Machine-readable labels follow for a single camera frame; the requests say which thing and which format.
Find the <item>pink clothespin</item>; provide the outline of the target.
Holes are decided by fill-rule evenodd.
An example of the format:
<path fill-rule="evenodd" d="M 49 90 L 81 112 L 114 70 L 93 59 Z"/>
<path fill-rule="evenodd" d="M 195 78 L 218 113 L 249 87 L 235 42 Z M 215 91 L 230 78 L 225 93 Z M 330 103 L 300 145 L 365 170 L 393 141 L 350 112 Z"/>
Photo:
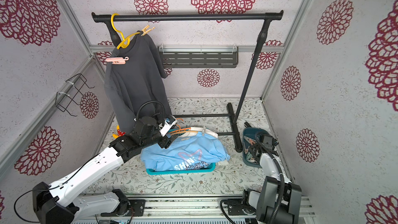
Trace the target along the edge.
<path fill-rule="evenodd" d="M 129 60 L 129 57 L 113 57 L 105 59 L 106 63 L 111 63 L 115 65 L 123 65 L 126 64 L 126 61 Z"/>

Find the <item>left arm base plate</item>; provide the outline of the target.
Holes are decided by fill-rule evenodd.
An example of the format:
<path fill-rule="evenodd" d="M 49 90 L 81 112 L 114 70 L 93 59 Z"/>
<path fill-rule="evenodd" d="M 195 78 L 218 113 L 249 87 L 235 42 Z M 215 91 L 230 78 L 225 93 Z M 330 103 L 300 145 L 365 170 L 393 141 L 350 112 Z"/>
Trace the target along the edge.
<path fill-rule="evenodd" d="M 130 199 L 129 203 L 120 203 L 117 208 L 111 213 L 101 213 L 101 217 L 141 217 L 145 209 L 145 200 Z"/>

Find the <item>light blue garment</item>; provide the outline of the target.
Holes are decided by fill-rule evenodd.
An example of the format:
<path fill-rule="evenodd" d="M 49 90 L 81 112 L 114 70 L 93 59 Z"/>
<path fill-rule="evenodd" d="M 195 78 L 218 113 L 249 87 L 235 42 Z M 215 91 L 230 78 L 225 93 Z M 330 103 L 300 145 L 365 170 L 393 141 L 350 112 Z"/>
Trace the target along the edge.
<path fill-rule="evenodd" d="M 178 137 L 168 149 L 159 145 L 146 147 L 141 152 L 141 161 L 146 169 L 155 171 L 199 170 L 211 163 L 230 160 L 220 140 L 208 134 Z"/>

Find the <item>dark grey t-shirt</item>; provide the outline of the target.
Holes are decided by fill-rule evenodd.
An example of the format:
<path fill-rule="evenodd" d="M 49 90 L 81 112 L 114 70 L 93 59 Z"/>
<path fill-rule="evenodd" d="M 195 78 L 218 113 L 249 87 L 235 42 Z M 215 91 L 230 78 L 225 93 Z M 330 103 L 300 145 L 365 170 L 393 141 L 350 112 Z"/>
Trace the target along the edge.
<path fill-rule="evenodd" d="M 127 48 L 115 48 L 112 57 L 129 57 L 126 64 L 107 63 L 104 88 L 120 130 L 133 131 L 136 115 L 162 121 L 172 113 L 165 87 L 163 60 L 149 35 L 134 36 Z"/>

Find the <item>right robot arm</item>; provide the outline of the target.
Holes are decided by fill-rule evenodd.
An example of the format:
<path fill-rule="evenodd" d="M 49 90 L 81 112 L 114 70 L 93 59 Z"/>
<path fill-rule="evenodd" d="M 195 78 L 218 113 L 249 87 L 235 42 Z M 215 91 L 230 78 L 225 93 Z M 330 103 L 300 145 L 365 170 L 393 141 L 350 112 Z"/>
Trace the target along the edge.
<path fill-rule="evenodd" d="M 267 132 L 257 132 L 249 152 L 264 171 L 265 180 L 260 192 L 251 191 L 247 203 L 256 211 L 256 220 L 263 224 L 297 224 L 301 207 L 302 190 L 283 173 L 274 150 L 263 140 L 272 139 Z"/>

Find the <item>wooden hanger metal hook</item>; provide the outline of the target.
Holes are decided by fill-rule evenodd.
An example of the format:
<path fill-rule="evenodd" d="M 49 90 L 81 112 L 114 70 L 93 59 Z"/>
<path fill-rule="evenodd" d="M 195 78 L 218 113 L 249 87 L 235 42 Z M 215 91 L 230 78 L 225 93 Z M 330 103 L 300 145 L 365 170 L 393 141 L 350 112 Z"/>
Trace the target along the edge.
<path fill-rule="evenodd" d="M 182 136 L 182 137 L 189 137 L 189 136 L 196 136 L 198 133 L 200 135 L 202 135 L 202 130 L 203 130 L 203 127 L 191 127 L 190 131 L 187 131 L 184 133 L 174 133 L 174 134 L 177 134 L 178 136 Z M 208 134 L 214 138 L 218 138 L 218 134 L 208 128 L 206 128 L 205 134 Z"/>

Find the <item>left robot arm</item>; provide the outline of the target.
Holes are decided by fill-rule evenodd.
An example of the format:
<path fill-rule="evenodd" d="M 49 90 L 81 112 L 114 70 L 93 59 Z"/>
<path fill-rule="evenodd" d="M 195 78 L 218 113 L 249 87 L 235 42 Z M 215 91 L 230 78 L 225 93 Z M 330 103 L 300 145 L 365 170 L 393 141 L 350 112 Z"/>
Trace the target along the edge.
<path fill-rule="evenodd" d="M 159 145 L 167 149 L 174 141 L 168 131 L 177 123 L 174 116 L 165 118 L 163 126 L 151 117 L 136 121 L 133 131 L 115 139 L 69 175 L 50 184 L 41 182 L 32 190 L 33 210 L 41 224 L 71 224 L 81 218 L 110 213 L 122 216 L 131 208 L 128 197 L 120 190 L 96 196 L 81 193 L 100 177 L 139 155 L 143 148 Z"/>

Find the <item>yellow plastic hanger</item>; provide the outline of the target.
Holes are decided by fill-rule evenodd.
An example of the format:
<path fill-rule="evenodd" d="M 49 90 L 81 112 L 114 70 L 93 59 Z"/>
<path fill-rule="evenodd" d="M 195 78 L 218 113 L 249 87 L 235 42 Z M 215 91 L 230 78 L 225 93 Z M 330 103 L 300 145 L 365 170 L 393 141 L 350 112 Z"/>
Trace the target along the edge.
<path fill-rule="evenodd" d="M 135 33 L 133 33 L 133 34 L 131 34 L 131 35 L 129 35 L 129 36 L 124 36 L 124 34 L 123 34 L 123 32 L 121 32 L 120 30 L 118 30 L 116 27 L 115 27 L 115 17 L 116 16 L 118 16 L 119 14 L 118 13 L 113 13 L 112 15 L 111 15 L 111 18 L 110 18 L 110 23 L 111 23 L 111 26 L 112 26 L 112 28 L 113 28 L 113 30 L 118 34 L 118 36 L 121 38 L 121 41 L 119 42 L 119 44 L 116 46 L 116 48 L 117 49 L 120 49 L 120 48 L 127 48 L 128 46 L 129 46 L 129 44 L 130 44 L 130 42 L 131 42 L 131 39 L 134 37 L 134 36 L 137 36 L 137 35 L 139 35 L 139 34 L 141 34 L 141 32 L 140 31 L 138 31 L 138 32 L 135 32 Z"/>

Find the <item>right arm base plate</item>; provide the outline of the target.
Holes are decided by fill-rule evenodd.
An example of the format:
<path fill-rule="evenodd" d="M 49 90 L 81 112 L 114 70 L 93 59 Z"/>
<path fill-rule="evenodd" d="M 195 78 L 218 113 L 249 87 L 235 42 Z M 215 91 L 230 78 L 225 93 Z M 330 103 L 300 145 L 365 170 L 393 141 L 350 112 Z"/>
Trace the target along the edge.
<path fill-rule="evenodd" d="M 228 214 L 232 216 L 254 215 L 256 213 L 255 208 L 250 205 L 243 204 L 237 199 L 227 199 L 224 203 L 227 205 Z"/>

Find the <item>beige clothespin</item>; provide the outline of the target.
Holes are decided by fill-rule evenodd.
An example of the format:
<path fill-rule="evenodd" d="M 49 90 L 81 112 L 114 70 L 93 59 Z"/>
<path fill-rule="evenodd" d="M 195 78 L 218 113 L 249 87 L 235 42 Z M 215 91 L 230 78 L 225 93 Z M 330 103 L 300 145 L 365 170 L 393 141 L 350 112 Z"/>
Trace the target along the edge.
<path fill-rule="evenodd" d="M 147 35 L 149 32 L 153 31 L 155 29 L 155 27 L 151 27 L 150 25 L 145 26 L 142 29 L 142 36 Z"/>

